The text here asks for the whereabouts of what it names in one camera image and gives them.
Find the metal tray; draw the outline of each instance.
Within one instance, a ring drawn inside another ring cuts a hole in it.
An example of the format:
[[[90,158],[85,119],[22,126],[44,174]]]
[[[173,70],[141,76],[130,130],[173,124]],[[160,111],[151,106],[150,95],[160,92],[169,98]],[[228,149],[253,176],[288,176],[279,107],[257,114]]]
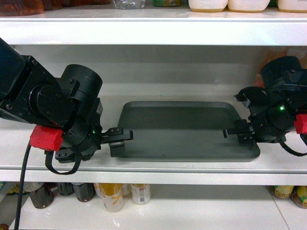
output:
[[[256,147],[242,147],[237,136],[224,138],[223,129],[240,119],[223,102],[135,101],[124,105],[118,126],[133,130],[120,158],[172,161],[250,161]]]

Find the white shelf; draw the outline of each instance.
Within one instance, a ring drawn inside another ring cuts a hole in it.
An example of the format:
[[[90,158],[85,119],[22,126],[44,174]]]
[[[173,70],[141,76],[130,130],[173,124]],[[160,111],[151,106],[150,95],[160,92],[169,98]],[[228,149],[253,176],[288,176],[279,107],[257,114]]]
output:
[[[0,120],[0,180],[19,181],[25,147],[33,125]],[[299,135],[289,133],[289,145],[306,151]],[[90,161],[81,163],[73,175],[56,175],[45,167],[45,155],[32,148],[25,180],[43,182],[105,182],[150,184],[245,184],[305,185],[305,158],[285,152],[279,144],[259,144],[261,154],[251,162],[150,162],[111,158],[108,145],[102,145]],[[72,163],[53,162],[58,170],[67,171]]]
[[[28,199],[21,213],[21,230],[289,230],[273,199],[263,186],[152,185],[146,205],[124,198],[117,213],[105,211],[95,197],[82,203],[75,195],[56,195],[45,209]]]
[[[148,2],[130,11],[111,4],[0,17],[0,37],[11,45],[307,46],[307,17],[277,8],[196,13],[187,5],[163,9]]]

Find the glass bottle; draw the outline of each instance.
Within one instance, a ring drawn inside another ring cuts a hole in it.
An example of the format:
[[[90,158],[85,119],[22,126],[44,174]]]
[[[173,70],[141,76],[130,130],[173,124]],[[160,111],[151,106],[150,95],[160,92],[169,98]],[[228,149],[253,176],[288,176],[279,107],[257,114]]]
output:
[[[27,16],[44,12],[41,0],[1,0],[0,16]]]
[[[62,8],[62,0],[42,0],[45,11],[54,11]]]
[[[29,194],[31,201],[36,208],[48,207],[53,201],[53,193],[46,183],[25,182],[24,190]]]
[[[95,195],[94,185],[92,183],[72,183],[77,199],[81,202],[90,201]]]
[[[58,182],[57,187],[59,189],[59,193],[62,196],[69,196],[74,193],[73,187],[71,183],[66,182]]]

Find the white container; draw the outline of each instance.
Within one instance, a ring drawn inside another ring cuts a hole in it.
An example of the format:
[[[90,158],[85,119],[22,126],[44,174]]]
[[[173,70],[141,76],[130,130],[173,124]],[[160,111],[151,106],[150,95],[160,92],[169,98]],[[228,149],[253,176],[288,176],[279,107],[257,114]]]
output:
[[[227,3],[228,0],[189,0],[193,12],[221,12]]]
[[[138,205],[147,204],[150,200],[149,184],[131,184],[132,199]]]
[[[121,192],[122,192],[123,196],[129,195],[131,193],[130,184],[123,184],[123,186],[121,187]]]
[[[229,0],[228,8],[233,12],[259,13],[265,10],[270,0]]]
[[[277,4],[283,12],[307,13],[307,0],[278,0]]]

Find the plastic container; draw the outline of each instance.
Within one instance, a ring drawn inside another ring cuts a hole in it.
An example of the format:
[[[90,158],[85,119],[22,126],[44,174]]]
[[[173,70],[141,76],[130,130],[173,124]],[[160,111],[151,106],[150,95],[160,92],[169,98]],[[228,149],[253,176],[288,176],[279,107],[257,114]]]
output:
[[[54,11],[62,8],[62,0],[41,0],[45,11]]]
[[[307,208],[307,186],[296,187],[291,199],[298,207]]]
[[[189,0],[193,12],[221,12],[227,3],[228,0]]]
[[[57,183],[57,187],[62,196],[69,196],[74,193],[72,183]]]
[[[265,10],[270,0],[229,0],[228,8],[233,12],[259,13]]]
[[[149,202],[151,193],[149,184],[131,184],[132,199],[138,205]]]
[[[122,192],[123,196],[129,195],[131,193],[130,184],[123,184],[123,186],[121,187],[121,192]]]
[[[270,193],[279,199],[289,198],[292,194],[294,185],[275,185],[269,186]]]
[[[100,183],[99,186],[106,210],[109,212],[120,211],[124,205],[122,184]]]
[[[307,13],[306,0],[278,0],[277,5],[282,12]]]
[[[101,190],[100,190],[99,183],[94,183],[94,189],[95,189],[96,195],[99,196],[100,198],[102,198],[102,193],[101,193]]]
[[[29,194],[36,208],[42,209],[48,207],[53,201],[53,193],[46,183],[25,182],[24,190]]]
[[[113,0],[117,9],[137,10],[145,6],[145,0]]]
[[[95,189],[92,183],[72,183],[72,187],[77,199],[81,202],[88,202],[95,195]]]
[[[1,0],[0,16],[27,16],[44,12],[41,0]]]
[[[157,7],[181,6],[181,0],[153,0],[153,6]]]

